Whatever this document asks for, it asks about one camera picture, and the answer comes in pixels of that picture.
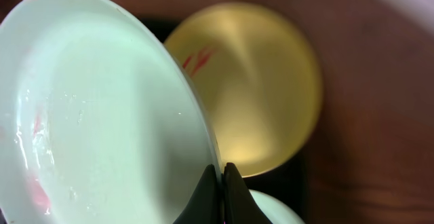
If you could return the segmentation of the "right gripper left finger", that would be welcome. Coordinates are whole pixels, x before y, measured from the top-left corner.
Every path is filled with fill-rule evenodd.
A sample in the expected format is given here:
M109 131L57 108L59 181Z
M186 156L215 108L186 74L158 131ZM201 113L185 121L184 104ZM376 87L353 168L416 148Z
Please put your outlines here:
M210 164L174 224L222 224L220 206L220 187L215 168Z

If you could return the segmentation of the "pale green plate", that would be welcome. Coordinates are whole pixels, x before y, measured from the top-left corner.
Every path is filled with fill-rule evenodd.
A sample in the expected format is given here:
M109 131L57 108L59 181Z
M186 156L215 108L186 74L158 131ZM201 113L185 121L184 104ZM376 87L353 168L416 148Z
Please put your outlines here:
M278 199L252 189L250 193L257 206L273 224L305 224L291 208Z
M1 23L8 223L173 223L214 137L180 66L109 0L23 0Z

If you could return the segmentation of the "yellow plate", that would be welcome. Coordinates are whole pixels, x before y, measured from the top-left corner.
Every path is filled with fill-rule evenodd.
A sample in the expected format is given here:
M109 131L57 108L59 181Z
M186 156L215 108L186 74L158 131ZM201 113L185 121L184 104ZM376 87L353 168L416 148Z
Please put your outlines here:
M165 40L200 97L220 159L244 177L298 153L319 119L321 69L303 33L251 3L221 3L183 20Z

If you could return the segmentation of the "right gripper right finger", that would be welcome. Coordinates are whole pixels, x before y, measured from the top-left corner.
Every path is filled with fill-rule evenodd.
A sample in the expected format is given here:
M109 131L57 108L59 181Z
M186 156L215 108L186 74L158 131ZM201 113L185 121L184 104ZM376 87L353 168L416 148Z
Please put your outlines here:
M224 221L226 224L271 224L255 203L236 165L224 167Z

